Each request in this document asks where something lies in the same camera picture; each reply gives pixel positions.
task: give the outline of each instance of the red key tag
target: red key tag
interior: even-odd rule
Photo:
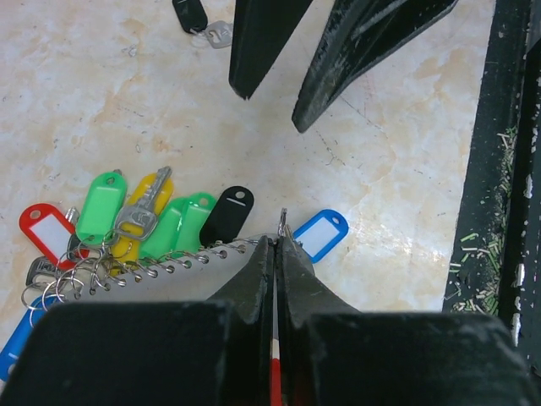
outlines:
[[[53,265],[62,270],[75,265],[66,257],[75,227],[55,206],[47,203],[30,206],[20,215],[19,227]]]

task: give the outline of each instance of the red object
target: red object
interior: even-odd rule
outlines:
[[[55,206],[38,203],[28,207],[20,215],[19,227],[52,264],[62,270],[75,265],[65,255],[75,226]]]
[[[270,362],[270,406],[281,406],[280,360]]]

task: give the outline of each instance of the beige stone tabletop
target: beige stone tabletop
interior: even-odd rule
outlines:
[[[232,21],[233,0],[204,1]],[[174,196],[246,186],[242,236],[324,208],[350,232],[316,274],[360,310],[439,310],[494,0],[451,14],[351,84],[305,134],[292,109],[331,0],[315,0],[250,101],[230,48],[185,34],[169,0],[4,0],[0,11],[0,342],[40,253],[20,232],[37,202],[79,209],[121,168],[129,191],[170,165]]]

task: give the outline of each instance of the yellow key tag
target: yellow key tag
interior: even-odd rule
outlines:
[[[156,180],[156,173],[146,175],[140,182],[137,188],[135,188],[134,193],[129,197],[127,206],[133,206],[137,203],[145,191],[151,187],[151,185]],[[154,213],[159,215],[163,208],[166,206],[169,198],[173,192],[172,180],[169,178],[163,185],[163,188],[160,190],[160,194],[156,197],[156,203],[154,204]],[[131,234],[139,234],[139,227],[133,224],[123,224],[122,230]],[[139,246],[141,242],[136,239],[131,239],[123,235],[120,236],[118,242],[113,245],[111,248],[112,255],[119,260],[120,262],[126,261],[136,261],[139,259]],[[116,270],[111,270],[111,274],[116,276],[118,272]]]

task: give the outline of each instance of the white label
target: white label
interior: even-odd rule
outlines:
[[[338,230],[329,220],[322,217],[308,230],[299,235],[296,240],[303,244],[303,250],[314,258],[338,234]]]
[[[53,214],[42,218],[30,227],[30,230],[57,259],[63,257],[63,261],[65,260],[64,254],[68,250],[71,234]]]

